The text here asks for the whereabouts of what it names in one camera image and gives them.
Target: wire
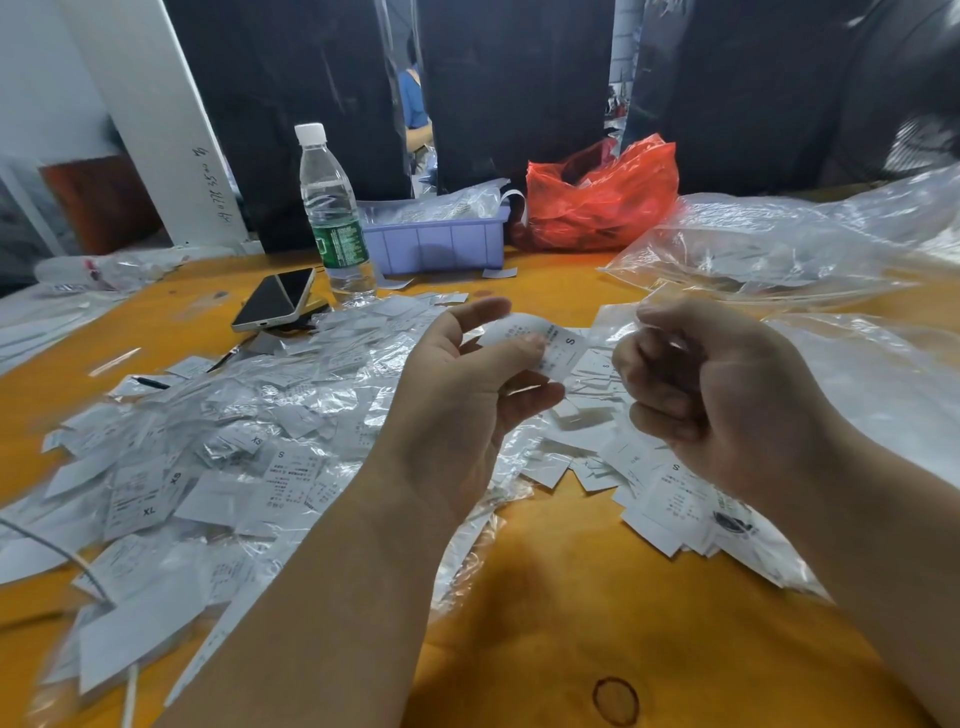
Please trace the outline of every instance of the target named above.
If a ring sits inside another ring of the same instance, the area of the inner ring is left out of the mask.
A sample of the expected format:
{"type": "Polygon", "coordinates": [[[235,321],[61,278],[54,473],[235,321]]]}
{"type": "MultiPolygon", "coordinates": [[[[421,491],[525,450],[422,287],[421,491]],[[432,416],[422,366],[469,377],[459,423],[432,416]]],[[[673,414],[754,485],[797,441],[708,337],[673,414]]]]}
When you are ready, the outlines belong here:
{"type": "MultiPolygon", "coordinates": [[[[28,528],[27,526],[20,525],[15,523],[5,516],[0,516],[0,525],[6,526],[11,531],[16,531],[21,536],[36,541],[42,546],[46,546],[52,551],[55,551],[60,556],[62,556],[67,561],[71,561],[80,567],[86,574],[86,578],[90,580],[90,583],[93,584],[94,589],[97,590],[97,593],[100,597],[111,607],[117,606],[117,600],[109,595],[107,589],[104,587],[100,579],[97,578],[97,575],[93,571],[93,567],[90,566],[89,562],[80,556],[79,554],[70,551],[69,549],[63,548],[53,543],[49,539],[40,536],[34,530],[28,528]]],[[[133,714],[136,710],[136,681],[140,674],[140,668],[137,663],[133,663],[127,669],[127,692],[124,696],[123,701],[123,719],[120,722],[120,728],[132,728],[133,727],[133,714]]]]}

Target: finger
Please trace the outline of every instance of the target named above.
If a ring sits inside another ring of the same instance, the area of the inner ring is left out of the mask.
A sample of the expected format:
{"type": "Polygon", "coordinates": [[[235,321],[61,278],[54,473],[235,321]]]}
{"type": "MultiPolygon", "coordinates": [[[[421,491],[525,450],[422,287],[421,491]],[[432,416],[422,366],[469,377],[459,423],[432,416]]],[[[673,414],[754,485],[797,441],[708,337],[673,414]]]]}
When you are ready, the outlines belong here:
{"type": "Polygon", "coordinates": [[[524,420],[557,406],[565,394],[564,386],[560,382],[552,381],[534,389],[525,389],[501,397],[496,406],[497,437],[502,438],[524,420]]]}
{"type": "Polygon", "coordinates": [[[536,369],[545,351],[546,339],[538,334],[525,334],[483,347],[467,354],[462,361],[475,381],[496,391],[520,372],[536,369]]]}
{"type": "Polygon", "coordinates": [[[697,442],[704,434],[693,420],[676,420],[639,403],[630,408],[630,422],[640,432],[667,442],[697,442]]]}
{"type": "Polygon", "coordinates": [[[687,393],[655,376],[640,351],[638,336],[621,341],[613,353],[613,366],[623,379],[627,392],[639,403],[684,418],[696,414],[696,402],[687,393]]]}
{"type": "Polygon", "coordinates": [[[423,338],[435,339],[442,336],[453,346],[459,347],[467,331],[502,319],[510,313],[510,307],[510,299],[499,296],[452,306],[437,317],[437,320],[426,330],[423,338]]]}
{"type": "Polygon", "coordinates": [[[507,383],[500,387],[500,392],[503,394],[510,394],[512,392],[517,392],[521,389],[529,389],[530,387],[539,387],[542,384],[546,384],[550,381],[548,376],[544,376],[537,372],[520,372],[516,376],[510,377],[507,380],[507,383]]]}
{"type": "Polygon", "coordinates": [[[763,324],[732,308],[700,298],[683,298],[661,305],[641,303],[636,317],[642,324],[693,339],[707,356],[716,356],[745,343],[767,339],[763,324]]]}

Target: orange table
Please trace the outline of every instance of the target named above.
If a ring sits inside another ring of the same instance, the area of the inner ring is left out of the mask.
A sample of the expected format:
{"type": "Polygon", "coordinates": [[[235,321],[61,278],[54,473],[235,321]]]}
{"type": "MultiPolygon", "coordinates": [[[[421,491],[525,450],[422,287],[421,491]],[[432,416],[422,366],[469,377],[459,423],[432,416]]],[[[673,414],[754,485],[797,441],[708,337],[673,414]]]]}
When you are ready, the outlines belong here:
{"type": "MultiPolygon", "coordinates": [[[[597,273],[608,255],[514,254],[515,279],[420,284],[511,297],[515,310],[572,327],[603,303],[643,291],[597,273]]],[[[184,266],[33,361],[0,377],[0,500],[66,461],[39,454],[43,435],[131,373],[188,354],[218,356],[241,337],[229,322],[268,271],[319,262],[265,257],[184,266]],[[135,352],[97,376],[105,363],[135,352]]],[[[316,293],[323,293],[319,281],[316,293]]],[[[876,315],[960,330],[949,283],[861,305],[876,315]]],[[[586,496],[573,475],[554,494],[514,503],[469,598],[427,634],[404,725],[634,725],[656,728],[930,725],[834,608],[776,589],[725,554],[663,558],[620,522],[610,493],[586,496]]],[[[0,588],[0,726],[21,723],[36,676],[67,626],[72,569],[0,588]]],[[[137,725],[149,725],[199,646],[196,635],[147,667],[137,725]]],[[[122,691],[76,725],[114,728],[122,691]]]]}

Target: left hand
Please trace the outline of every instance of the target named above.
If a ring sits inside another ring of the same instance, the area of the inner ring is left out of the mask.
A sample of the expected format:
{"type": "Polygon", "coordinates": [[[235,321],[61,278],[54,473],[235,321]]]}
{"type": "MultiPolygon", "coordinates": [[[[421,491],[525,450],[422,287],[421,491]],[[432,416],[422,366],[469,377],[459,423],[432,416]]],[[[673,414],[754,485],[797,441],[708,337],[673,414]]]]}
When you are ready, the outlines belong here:
{"type": "Polygon", "coordinates": [[[433,323],[407,358],[368,458],[408,483],[452,528],[483,496],[504,436],[564,398],[562,384],[528,371],[543,358],[542,337],[464,344],[465,331],[503,318],[510,307],[507,299],[481,299],[433,323]]]}

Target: purple plastic tray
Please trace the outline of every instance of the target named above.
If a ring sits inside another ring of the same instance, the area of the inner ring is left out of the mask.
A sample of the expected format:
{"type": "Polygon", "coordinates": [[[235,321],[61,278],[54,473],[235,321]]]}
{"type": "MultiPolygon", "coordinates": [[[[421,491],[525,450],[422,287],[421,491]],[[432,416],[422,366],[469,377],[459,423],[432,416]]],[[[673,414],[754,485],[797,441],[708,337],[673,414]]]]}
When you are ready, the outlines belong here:
{"type": "Polygon", "coordinates": [[[509,217],[510,203],[504,201],[496,217],[371,225],[363,228],[363,236],[371,259],[384,276],[503,268],[503,224],[509,217]]]}

